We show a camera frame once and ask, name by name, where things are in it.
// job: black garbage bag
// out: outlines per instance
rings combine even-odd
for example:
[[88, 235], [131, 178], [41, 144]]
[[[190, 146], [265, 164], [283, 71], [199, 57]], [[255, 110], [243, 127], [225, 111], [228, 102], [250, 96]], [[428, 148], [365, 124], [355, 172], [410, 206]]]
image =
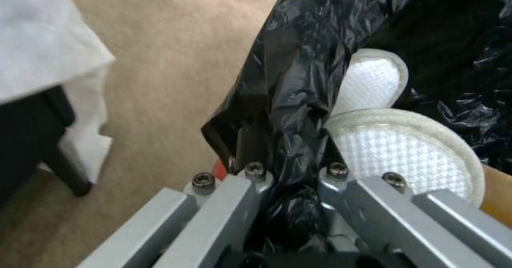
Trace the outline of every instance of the black garbage bag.
[[408, 65], [408, 90], [395, 108], [441, 122], [464, 138], [482, 162], [512, 174], [509, 4], [411, 0], [365, 47], [392, 51]]
[[[280, 250], [328, 250], [316, 180], [320, 168], [340, 156], [323, 124], [351, 55], [364, 45], [395, 52], [408, 64], [410, 89], [397, 104], [399, 108], [445, 119], [443, 123], [466, 140], [474, 139], [476, 150], [489, 142], [508, 148], [510, 2], [278, 0], [236, 84], [202, 128], [225, 166], [236, 151], [268, 150], [260, 154], [266, 159], [258, 160], [274, 174], [276, 184], [262, 203], [257, 233], [250, 237], [253, 244]], [[437, 13], [445, 22], [437, 20]], [[450, 24], [459, 31], [439, 31]], [[438, 35], [439, 39], [434, 38], [437, 44], [445, 47], [442, 53], [433, 40], [415, 44], [427, 27], [432, 37]], [[486, 73], [494, 81], [484, 77]], [[471, 91], [482, 88], [484, 82], [489, 82], [487, 89]], [[264, 145], [240, 149], [252, 142], [237, 141], [238, 131], [252, 126], [262, 133], [263, 141], [255, 142]], [[492, 151], [480, 155], [487, 155], [490, 164], [507, 162]]]

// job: carpet floor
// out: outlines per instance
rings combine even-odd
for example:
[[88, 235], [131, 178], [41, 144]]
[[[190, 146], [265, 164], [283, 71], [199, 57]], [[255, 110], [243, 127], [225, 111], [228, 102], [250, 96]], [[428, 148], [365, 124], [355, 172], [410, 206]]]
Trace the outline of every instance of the carpet floor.
[[45, 172], [16, 192], [0, 211], [0, 267], [74, 267], [161, 188], [209, 171], [216, 155], [200, 127], [276, 2], [74, 1], [117, 57], [102, 129], [113, 146], [86, 197]]

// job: gray metal frame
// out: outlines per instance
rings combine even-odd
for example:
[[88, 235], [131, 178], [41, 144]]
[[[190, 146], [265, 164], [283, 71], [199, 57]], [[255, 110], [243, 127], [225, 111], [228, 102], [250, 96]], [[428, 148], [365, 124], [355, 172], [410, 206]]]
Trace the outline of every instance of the gray metal frame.
[[512, 267], [512, 234], [503, 224], [449, 190], [417, 195], [412, 201], [492, 265]]
[[490, 267], [380, 177], [355, 181], [319, 174], [318, 191], [373, 251], [400, 248], [419, 267]]
[[245, 237], [274, 178], [228, 175], [187, 224], [155, 268], [210, 268], [226, 249], [242, 251]]
[[163, 188], [78, 267], [149, 267], [196, 211], [194, 197]]

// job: white fabric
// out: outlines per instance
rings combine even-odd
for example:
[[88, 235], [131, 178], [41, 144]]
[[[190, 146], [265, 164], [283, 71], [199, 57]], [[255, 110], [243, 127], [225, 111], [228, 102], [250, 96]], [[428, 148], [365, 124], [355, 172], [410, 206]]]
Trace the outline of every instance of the white fabric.
[[64, 84], [77, 122], [62, 146], [92, 182], [112, 141], [98, 129], [113, 61], [71, 0], [0, 0], [0, 104]]
[[326, 127], [356, 179], [396, 172], [416, 194], [448, 188], [475, 206], [483, 200], [478, 157], [462, 138], [430, 118], [365, 109], [331, 118]]
[[331, 117], [365, 108], [389, 108], [408, 81], [406, 64], [397, 55], [360, 49], [352, 55]]

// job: white shoe insole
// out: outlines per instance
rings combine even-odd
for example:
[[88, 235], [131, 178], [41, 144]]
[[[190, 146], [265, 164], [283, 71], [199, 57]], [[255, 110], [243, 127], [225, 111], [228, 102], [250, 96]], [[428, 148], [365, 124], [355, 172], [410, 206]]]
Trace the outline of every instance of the white shoe insole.
[[364, 109], [331, 117], [326, 128], [356, 179], [395, 172], [415, 194], [450, 189], [482, 203], [482, 165], [452, 130], [417, 113]]
[[389, 108], [404, 91], [408, 69], [402, 59], [379, 49], [360, 49], [352, 55], [331, 117], [365, 108]]

